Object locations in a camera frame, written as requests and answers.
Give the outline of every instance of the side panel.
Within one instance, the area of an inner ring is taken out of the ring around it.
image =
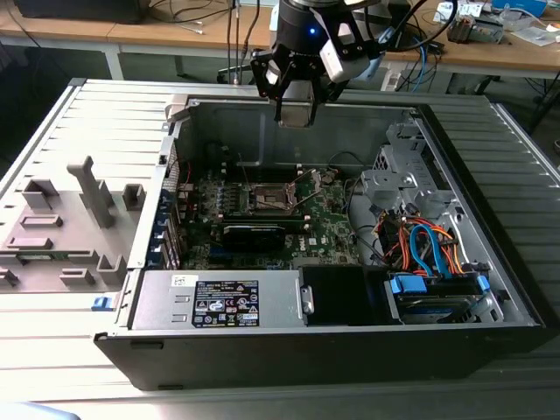
[[[157,390],[459,379],[548,338],[515,328],[148,339],[100,334],[95,344],[135,387]]]

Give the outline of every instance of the wire bundle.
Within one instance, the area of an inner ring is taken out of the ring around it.
[[[459,260],[459,247],[457,243],[453,243],[454,242],[453,236],[451,236],[448,232],[446,232],[442,227],[432,223],[427,219],[418,216],[403,217],[402,223],[398,229],[399,241],[383,256],[385,262],[388,261],[388,259],[395,253],[395,251],[400,249],[401,256],[399,256],[399,258],[395,261],[395,263],[393,264],[393,268],[402,271],[412,272],[414,274],[418,274],[424,277],[431,275],[430,273],[431,270],[426,269],[427,266],[425,265],[425,262],[423,262],[422,260],[417,260],[415,257],[411,255],[410,236],[411,233],[413,232],[413,229],[416,226],[427,227],[428,229],[432,230],[434,233],[439,235],[439,238],[437,238],[438,251],[434,252],[434,255],[437,255],[439,250],[441,249],[441,252],[445,257],[447,268],[452,275],[465,274],[465,272],[461,267],[461,262]],[[426,235],[426,236],[429,235],[425,231],[420,231],[418,232],[418,234]],[[426,248],[424,248],[423,250],[423,256],[425,256],[430,250],[430,247],[433,248],[434,245],[435,244],[432,245],[430,244],[430,242],[428,242]]]

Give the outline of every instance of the white sticker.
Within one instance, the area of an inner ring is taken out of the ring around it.
[[[171,287],[194,287],[199,277],[194,274],[176,274],[171,276]]]
[[[474,16],[480,17],[482,12],[483,3],[461,3],[459,1],[457,14],[459,16]],[[436,14],[434,15],[434,22],[446,22],[452,15],[453,4],[451,2],[443,2],[437,5]]]

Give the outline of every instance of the blue latch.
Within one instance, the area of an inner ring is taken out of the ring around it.
[[[91,305],[91,310],[94,312],[110,312],[113,311],[111,303],[113,299],[111,297],[101,296],[96,297],[94,304]]]
[[[426,283],[422,276],[400,275],[391,279],[393,294],[398,293],[426,293]]]
[[[477,281],[479,282],[479,286],[482,291],[489,291],[490,290],[490,283],[486,276],[478,276],[476,277]]]

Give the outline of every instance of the gray slatted surface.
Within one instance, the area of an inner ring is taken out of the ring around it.
[[[79,136],[95,141],[88,152],[94,153],[100,165],[106,165],[101,168],[105,172],[103,175],[111,178],[115,188],[119,187],[123,174],[144,181],[141,168],[152,163],[159,149],[161,131],[158,127],[164,122],[165,101],[171,94],[207,93],[208,90],[217,95],[233,95],[236,88],[90,80],[85,86],[74,89],[75,99],[64,117],[88,120],[87,129],[81,129],[76,122],[59,124],[45,147],[35,155],[34,162],[53,164],[76,151],[83,151],[75,141]],[[554,180],[539,169],[535,156],[511,133],[484,98],[371,92],[347,92],[341,99],[345,98],[356,102],[434,104],[438,119],[450,131],[459,153],[499,212],[533,274],[560,309],[560,234],[557,234],[560,189],[550,188]],[[107,121],[118,116],[122,117],[120,122]],[[145,129],[137,129],[141,124],[136,121],[142,122]],[[131,166],[122,168],[126,172],[119,173],[113,164],[121,160],[130,161]],[[36,167],[39,172],[46,169]],[[9,348],[16,356],[4,358],[0,366],[0,389],[4,397],[56,401],[58,407],[73,410],[82,418],[123,418],[135,414],[146,419],[244,420],[560,417],[558,339],[531,354],[497,360],[463,381],[382,383],[319,390],[142,393],[130,386],[88,337],[100,322],[107,322],[108,314],[100,314],[98,319],[96,313],[88,312],[91,297],[75,295],[74,301],[67,301],[69,298],[72,296],[59,298],[66,299],[64,301],[54,297],[18,296],[10,303],[8,297],[3,297],[0,312],[5,313],[0,313],[0,318],[4,324],[10,323],[10,329],[4,329],[4,333],[0,329],[0,347]],[[42,311],[49,312],[48,319],[52,322],[48,328],[38,327]],[[75,322],[62,325],[64,313],[68,319],[75,316]],[[112,403],[93,405],[92,400],[98,398],[109,399]],[[214,402],[215,399],[226,401]],[[82,401],[70,404],[65,400]]]
[[[452,107],[433,108],[521,257],[560,312],[560,276],[553,269],[560,264],[557,179],[486,99],[479,98],[475,105],[476,113],[485,115],[480,124],[473,122],[472,114]]]

